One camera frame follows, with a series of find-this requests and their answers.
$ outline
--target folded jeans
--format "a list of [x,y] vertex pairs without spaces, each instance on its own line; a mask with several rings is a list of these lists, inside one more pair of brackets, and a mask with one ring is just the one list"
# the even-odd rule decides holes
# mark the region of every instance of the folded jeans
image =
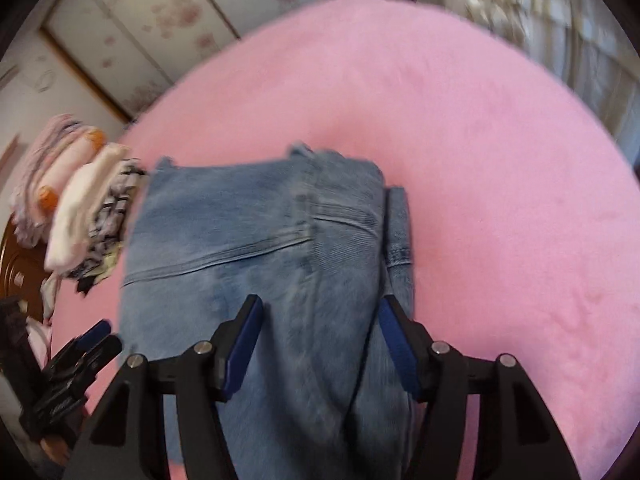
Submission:
[[[389,480],[411,417],[376,320],[390,290],[411,315],[406,199],[373,163],[304,147],[224,168],[164,158],[129,241],[123,356],[181,354],[258,294],[244,383],[218,406],[239,478]],[[181,462],[172,397],[165,431]]]

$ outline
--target clothing stack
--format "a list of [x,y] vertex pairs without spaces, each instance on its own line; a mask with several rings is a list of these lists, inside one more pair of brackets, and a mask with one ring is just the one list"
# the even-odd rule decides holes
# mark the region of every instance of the clothing stack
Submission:
[[146,172],[127,146],[71,115],[49,121],[12,194],[18,242],[48,240],[45,268],[87,293],[115,266],[130,203]]

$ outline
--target folded clothes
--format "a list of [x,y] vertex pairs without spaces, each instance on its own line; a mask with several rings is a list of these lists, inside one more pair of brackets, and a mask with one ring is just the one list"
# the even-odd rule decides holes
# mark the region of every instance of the folded clothes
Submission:
[[[242,388],[219,404],[238,478],[399,478],[411,404],[377,322],[413,311],[404,191],[371,162],[297,148],[286,160],[156,168],[127,241],[123,356],[183,353],[248,294],[264,323]],[[181,462],[175,399],[167,451]]]
[[104,255],[100,265],[95,269],[90,270],[78,279],[76,285],[76,292],[81,292],[85,296],[89,291],[98,285],[102,280],[106,280],[113,273],[118,260],[120,259],[120,253],[122,252],[122,242],[113,244],[107,253]]
[[124,219],[145,175],[146,171],[138,167],[137,160],[123,160],[118,164],[104,201],[93,213],[87,255],[80,265],[66,273],[66,278],[80,280],[89,275],[102,265],[105,256],[112,253],[113,247],[122,240]]
[[33,179],[30,191],[31,214],[36,222],[45,222],[58,205],[60,194],[73,174],[85,164],[91,162],[105,145],[104,133],[96,128],[79,128],[81,135],[58,153],[48,169]]
[[82,123],[69,114],[53,117],[33,142],[24,159],[20,168],[18,184],[10,199],[15,237],[18,243],[24,247],[34,247],[40,241],[46,228],[46,222],[43,222],[42,219],[35,219],[31,215],[31,184],[36,174],[45,171],[55,160],[51,154],[58,143],[81,126]]
[[93,162],[85,164],[71,177],[53,217],[46,269],[62,274],[84,260],[94,213],[104,201],[114,171],[128,151],[127,146],[109,143]]

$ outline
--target black and white patterned cloth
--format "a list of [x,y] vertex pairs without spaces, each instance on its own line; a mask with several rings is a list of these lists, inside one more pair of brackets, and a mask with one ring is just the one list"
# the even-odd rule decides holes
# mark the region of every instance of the black and white patterned cloth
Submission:
[[139,160],[124,160],[120,172],[113,178],[102,206],[89,225],[89,250],[86,258],[65,277],[79,280],[100,267],[104,256],[122,240],[122,227],[130,204],[146,171]]

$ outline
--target wooden furniture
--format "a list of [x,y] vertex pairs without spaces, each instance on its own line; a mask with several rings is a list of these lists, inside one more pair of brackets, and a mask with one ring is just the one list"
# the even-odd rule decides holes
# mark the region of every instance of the wooden furniture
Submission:
[[45,252],[43,243],[33,249],[20,247],[9,220],[0,245],[0,298],[19,296],[26,302],[27,314],[39,322],[44,310],[40,286],[50,275],[44,270]]

